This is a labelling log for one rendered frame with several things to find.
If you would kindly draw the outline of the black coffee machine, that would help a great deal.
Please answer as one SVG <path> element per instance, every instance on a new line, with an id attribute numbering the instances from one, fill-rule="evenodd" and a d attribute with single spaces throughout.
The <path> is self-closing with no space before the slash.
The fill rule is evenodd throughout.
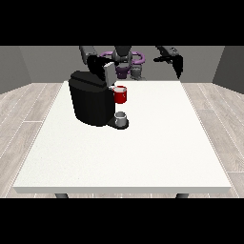
<path id="1" fill-rule="evenodd" d="M 89 71 L 75 71 L 69 80 L 71 101 L 75 116 L 81 122 L 96 127 L 111 126 L 118 130 L 129 127 L 115 125 L 115 105 L 113 88 Z"/>

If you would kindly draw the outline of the red pod holder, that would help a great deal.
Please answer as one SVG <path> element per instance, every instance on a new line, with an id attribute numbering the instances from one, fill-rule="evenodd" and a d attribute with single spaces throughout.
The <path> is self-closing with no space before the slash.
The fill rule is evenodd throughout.
<path id="1" fill-rule="evenodd" d="M 123 104 L 127 101 L 127 88 L 123 86 L 117 86 L 113 88 L 114 102 L 117 104 Z"/>

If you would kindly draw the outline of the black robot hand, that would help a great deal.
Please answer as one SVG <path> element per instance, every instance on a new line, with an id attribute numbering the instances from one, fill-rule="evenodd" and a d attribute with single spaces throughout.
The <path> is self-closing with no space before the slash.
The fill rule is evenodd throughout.
<path id="1" fill-rule="evenodd" d="M 104 66 L 107 64 L 107 59 L 104 57 L 90 55 L 87 59 L 87 65 L 92 74 L 97 75 L 101 80 L 105 80 Z"/>
<path id="2" fill-rule="evenodd" d="M 180 78 L 183 72 L 183 57 L 181 55 L 176 56 L 160 56 L 153 60 L 154 62 L 167 62 L 173 65 L 173 69 L 176 73 L 177 78 Z"/>

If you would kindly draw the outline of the small grey cup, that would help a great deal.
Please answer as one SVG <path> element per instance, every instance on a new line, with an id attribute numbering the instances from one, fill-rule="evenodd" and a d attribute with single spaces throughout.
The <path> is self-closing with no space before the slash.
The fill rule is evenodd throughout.
<path id="1" fill-rule="evenodd" d="M 114 118 L 117 127 L 124 127 L 127 124 L 127 115 L 124 112 L 117 112 Z"/>

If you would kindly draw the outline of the pale grey machine lid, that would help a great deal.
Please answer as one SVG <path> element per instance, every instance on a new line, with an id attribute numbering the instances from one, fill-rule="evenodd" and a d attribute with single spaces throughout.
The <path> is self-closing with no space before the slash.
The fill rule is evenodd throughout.
<path id="1" fill-rule="evenodd" d="M 105 77 L 106 77 L 106 83 L 107 86 L 112 86 L 116 81 L 116 75 L 115 75 L 115 65 L 113 62 L 110 62 L 104 66 L 105 71 Z"/>

